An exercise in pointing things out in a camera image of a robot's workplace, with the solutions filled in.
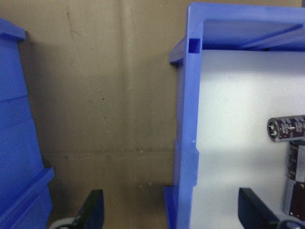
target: cardboard wall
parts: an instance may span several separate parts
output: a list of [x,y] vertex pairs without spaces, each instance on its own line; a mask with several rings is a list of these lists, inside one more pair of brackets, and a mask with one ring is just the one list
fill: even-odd
[[[176,69],[188,0],[8,0],[27,31],[21,61],[50,183],[50,222],[103,188],[105,229],[166,228],[173,176]],[[205,2],[300,7],[300,0]]]

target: black capacitor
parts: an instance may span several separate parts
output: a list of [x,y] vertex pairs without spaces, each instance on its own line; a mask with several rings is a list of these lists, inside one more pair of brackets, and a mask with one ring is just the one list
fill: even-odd
[[290,142],[288,177],[297,182],[305,182],[305,141]]
[[305,115],[270,118],[267,123],[270,139],[274,142],[305,139]]
[[288,179],[284,213],[305,220],[305,183]]

